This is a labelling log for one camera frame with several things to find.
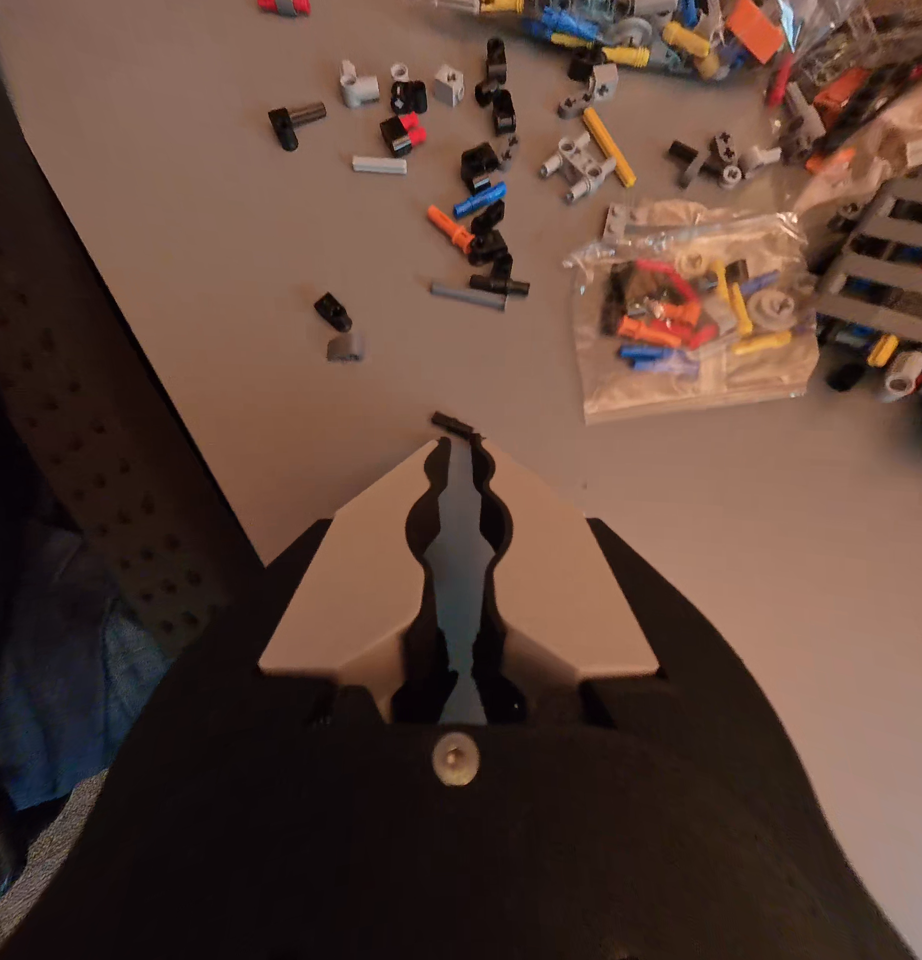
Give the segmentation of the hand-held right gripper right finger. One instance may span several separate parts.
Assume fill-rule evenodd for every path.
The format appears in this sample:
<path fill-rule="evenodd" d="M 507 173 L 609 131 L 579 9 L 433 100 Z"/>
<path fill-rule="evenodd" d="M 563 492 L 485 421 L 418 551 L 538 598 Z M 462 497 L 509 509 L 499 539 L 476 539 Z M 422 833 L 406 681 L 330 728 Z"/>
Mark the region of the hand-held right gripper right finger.
<path fill-rule="evenodd" d="M 492 441 L 470 441 L 491 546 L 471 676 L 489 724 L 529 719 L 587 682 L 654 677 L 659 661 L 585 515 Z"/>

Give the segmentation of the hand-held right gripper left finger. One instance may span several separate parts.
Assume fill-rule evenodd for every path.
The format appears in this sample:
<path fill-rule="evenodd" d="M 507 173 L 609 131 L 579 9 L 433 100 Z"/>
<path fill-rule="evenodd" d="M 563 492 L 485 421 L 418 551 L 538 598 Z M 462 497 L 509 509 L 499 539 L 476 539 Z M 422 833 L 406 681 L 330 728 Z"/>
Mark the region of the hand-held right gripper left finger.
<path fill-rule="evenodd" d="M 371 693 L 387 721 L 434 723 L 457 683 L 426 553 L 451 441 L 423 445 L 329 522 L 258 666 Z"/>

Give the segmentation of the clear bag of pieces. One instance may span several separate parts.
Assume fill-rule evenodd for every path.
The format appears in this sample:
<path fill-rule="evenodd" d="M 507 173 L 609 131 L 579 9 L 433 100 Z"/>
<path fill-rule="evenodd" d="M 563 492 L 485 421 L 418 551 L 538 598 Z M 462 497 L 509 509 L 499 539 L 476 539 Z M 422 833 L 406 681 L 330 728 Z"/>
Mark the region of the clear bag of pieces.
<path fill-rule="evenodd" d="M 447 1 L 434 8 L 493 20 L 534 41 L 631 69 L 706 82 L 793 53 L 798 22 L 786 2 Z"/>

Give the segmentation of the orange lego pin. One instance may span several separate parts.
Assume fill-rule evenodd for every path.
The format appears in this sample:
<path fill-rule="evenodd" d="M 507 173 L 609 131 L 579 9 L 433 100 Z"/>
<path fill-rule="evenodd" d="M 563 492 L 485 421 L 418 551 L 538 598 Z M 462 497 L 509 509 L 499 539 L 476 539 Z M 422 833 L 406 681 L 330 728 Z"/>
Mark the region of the orange lego pin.
<path fill-rule="evenodd" d="M 475 237 L 461 223 L 452 220 L 435 205 L 430 205 L 427 208 L 426 216 L 428 221 L 447 238 L 452 246 L 459 249 L 465 256 L 470 254 Z"/>

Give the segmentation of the blue lego pin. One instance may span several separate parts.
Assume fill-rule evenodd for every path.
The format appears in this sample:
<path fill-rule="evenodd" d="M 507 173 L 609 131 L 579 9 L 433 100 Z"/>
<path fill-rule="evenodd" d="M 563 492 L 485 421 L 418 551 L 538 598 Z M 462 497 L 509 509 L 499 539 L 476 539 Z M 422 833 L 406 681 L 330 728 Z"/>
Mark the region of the blue lego pin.
<path fill-rule="evenodd" d="M 456 203 L 452 208 L 453 217 L 455 220 L 462 220 L 478 211 L 488 208 L 496 202 L 502 201 L 506 195 L 507 185 L 503 181 L 491 185 Z"/>

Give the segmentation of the yellow lego axle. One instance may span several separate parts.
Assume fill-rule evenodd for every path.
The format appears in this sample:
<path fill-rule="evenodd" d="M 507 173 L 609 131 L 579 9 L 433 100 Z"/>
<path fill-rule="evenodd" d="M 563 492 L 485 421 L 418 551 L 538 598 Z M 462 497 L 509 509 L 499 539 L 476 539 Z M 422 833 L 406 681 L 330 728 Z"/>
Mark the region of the yellow lego axle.
<path fill-rule="evenodd" d="M 636 174 L 627 158 L 609 133 L 604 122 L 592 106 L 582 113 L 582 120 L 590 137 L 607 159 L 614 161 L 613 172 L 626 189 L 636 184 Z"/>

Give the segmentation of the grey lego chassis assembly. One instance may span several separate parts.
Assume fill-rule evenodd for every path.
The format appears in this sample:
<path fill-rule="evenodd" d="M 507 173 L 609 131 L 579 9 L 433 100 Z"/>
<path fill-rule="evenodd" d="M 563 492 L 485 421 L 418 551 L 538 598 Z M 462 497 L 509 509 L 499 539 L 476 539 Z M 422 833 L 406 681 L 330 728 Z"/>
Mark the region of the grey lego chassis assembly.
<path fill-rule="evenodd" d="M 843 206 L 810 263 L 828 390 L 914 405 L 922 426 L 922 167 Z"/>

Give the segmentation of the person's blue jeans leg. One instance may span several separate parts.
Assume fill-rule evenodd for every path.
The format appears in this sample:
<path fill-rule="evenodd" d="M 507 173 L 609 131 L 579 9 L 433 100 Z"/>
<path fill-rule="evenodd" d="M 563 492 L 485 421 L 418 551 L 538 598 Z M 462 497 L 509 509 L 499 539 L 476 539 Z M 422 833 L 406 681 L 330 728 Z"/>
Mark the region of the person's blue jeans leg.
<path fill-rule="evenodd" d="M 0 790 L 16 810 L 109 769 L 172 660 L 74 531 L 33 521 L 0 653 Z"/>

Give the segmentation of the dark perforated panel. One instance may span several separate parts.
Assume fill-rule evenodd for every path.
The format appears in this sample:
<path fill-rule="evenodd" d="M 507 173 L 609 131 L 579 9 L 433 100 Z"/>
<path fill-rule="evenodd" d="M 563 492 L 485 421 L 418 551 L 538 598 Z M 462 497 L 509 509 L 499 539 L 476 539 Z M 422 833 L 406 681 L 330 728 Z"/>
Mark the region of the dark perforated panel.
<path fill-rule="evenodd" d="M 0 71 L 0 398 L 168 656 L 262 572 L 35 159 Z"/>

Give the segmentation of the small clear bag coloured pins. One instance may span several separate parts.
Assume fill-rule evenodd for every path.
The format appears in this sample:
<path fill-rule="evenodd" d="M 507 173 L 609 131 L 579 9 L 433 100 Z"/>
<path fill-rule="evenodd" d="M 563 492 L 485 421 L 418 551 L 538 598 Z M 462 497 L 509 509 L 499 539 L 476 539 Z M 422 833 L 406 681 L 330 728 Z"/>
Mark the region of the small clear bag coloured pins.
<path fill-rule="evenodd" d="M 806 392 L 815 281 L 795 213 L 668 200 L 619 218 L 563 263 L 587 426 Z"/>

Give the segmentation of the light grey double pin connector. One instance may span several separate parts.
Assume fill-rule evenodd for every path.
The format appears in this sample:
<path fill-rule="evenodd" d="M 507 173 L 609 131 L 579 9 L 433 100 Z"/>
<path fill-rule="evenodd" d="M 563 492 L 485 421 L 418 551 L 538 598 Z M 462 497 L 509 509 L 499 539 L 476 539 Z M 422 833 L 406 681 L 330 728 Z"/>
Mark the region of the light grey double pin connector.
<path fill-rule="evenodd" d="M 564 137 L 558 149 L 539 168 L 539 178 L 549 180 L 555 175 L 566 182 L 563 202 L 574 206 L 579 201 L 595 194 L 616 169 L 616 159 L 604 154 L 589 132 L 577 137 Z"/>

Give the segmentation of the dark grey connector with axle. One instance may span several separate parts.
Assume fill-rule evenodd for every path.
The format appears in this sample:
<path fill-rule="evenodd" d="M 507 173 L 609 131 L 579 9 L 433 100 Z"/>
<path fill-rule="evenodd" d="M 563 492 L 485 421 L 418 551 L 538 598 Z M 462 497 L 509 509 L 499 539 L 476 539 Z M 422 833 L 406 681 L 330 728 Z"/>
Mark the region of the dark grey connector with axle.
<path fill-rule="evenodd" d="M 743 180 L 740 158 L 731 134 L 725 130 L 709 142 L 708 156 L 702 163 L 702 173 L 714 179 L 723 189 L 733 189 Z"/>

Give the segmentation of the black connector with red pins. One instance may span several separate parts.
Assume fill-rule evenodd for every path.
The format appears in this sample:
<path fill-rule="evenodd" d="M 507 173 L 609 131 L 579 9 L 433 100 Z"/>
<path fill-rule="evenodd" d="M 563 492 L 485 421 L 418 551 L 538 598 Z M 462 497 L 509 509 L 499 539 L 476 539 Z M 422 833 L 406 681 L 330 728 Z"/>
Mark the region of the black connector with red pins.
<path fill-rule="evenodd" d="M 392 157 L 398 160 L 405 159 L 427 140 L 427 130 L 416 112 L 393 115 L 382 121 L 379 129 Z"/>

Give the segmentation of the black L connector with axle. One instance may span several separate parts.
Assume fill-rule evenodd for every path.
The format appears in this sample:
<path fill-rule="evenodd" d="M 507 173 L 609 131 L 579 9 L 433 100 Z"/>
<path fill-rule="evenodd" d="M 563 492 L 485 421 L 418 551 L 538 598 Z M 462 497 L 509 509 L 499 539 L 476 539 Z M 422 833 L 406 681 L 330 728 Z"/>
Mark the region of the black L connector with axle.
<path fill-rule="evenodd" d="M 299 149 L 298 130 L 318 123 L 326 116 L 326 106 L 322 101 L 291 108 L 282 106 L 268 112 L 275 138 L 281 149 L 288 153 Z"/>

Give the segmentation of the black connector with white bush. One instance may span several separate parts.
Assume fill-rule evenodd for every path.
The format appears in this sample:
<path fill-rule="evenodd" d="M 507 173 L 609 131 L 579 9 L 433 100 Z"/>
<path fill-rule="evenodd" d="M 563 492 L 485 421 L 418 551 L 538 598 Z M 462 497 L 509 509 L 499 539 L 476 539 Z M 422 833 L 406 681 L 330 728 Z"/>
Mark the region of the black connector with white bush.
<path fill-rule="evenodd" d="M 425 114 L 428 110 L 427 87 L 423 80 L 412 79 L 406 63 L 396 62 L 391 66 L 390 106 L 393 114 Z"/>

